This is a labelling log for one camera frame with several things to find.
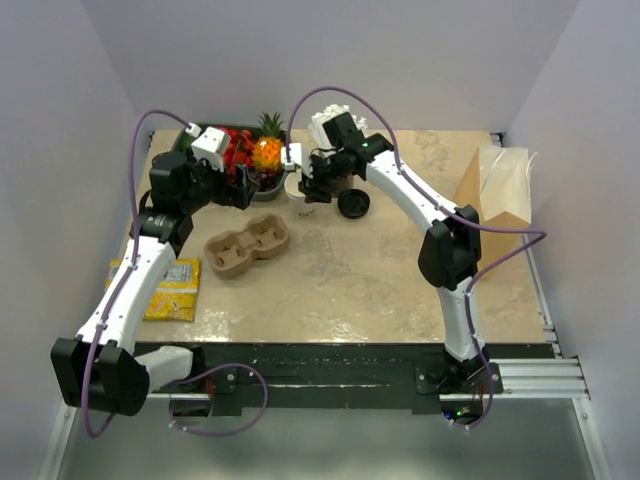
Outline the white paper cup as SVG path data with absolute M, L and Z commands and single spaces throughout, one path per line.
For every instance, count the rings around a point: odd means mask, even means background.
M 301 174 L 290 172 L 284 182 L 284 191 L 294 216 L 300 219 L 309 218 L 315 211 L 315 205 L 307 203 L 305 195 L 299 190 Z

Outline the black cup lid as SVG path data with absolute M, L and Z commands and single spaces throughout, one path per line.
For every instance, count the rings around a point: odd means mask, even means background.
M 369 195 L 360 189 L 346 189 L 342 191 L 337 200 L 340 214 L 347 219 L 359 219 L 365 216 L 370 208 Z

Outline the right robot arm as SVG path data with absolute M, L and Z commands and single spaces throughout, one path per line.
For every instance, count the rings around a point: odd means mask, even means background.
M 445 379 L 459 393 L 482 381 L 496 391 L 475 299 L 481 225 L 470 205 L 442 197 L 401 158 L 394 133 L 364 132 L 351 112 L 332 105 L 313 115 L 309 132 L 320 151 L 302 160 L 307 202 L 328 203 L 339 180 L 358 176 L 386 194 L 421 230 L 418 268 L 437 291 L 445 325 Z

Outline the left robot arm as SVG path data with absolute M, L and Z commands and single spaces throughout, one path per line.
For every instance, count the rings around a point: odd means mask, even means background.
M 258 184 L 243 165 L 230 177 L 205 158 L 177 151 L 152 160 L 149 180 L 149 190 L 134 201 L 131 238 L 103 299 L 74 338 L 59 338 L 51 349 L 69 406 L 133 416 L 149 393 L 170 383 L 185 392 L 206 383 L 207 368 L 189 348 L 164 346 L 136 356 L 137 332 L 193 230 L 193 214 L 210 203 L 246 209 Z

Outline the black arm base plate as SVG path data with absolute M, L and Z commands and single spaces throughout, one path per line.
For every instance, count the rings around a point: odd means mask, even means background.
M 216 416 L 245 408 L 408 410 L 440 414 L 478 387 L 500 393 L 482 370 L 458 374 L 438 343 L 189 343 L 194 365 L 188 383 L 161 393 L 213 395 Z

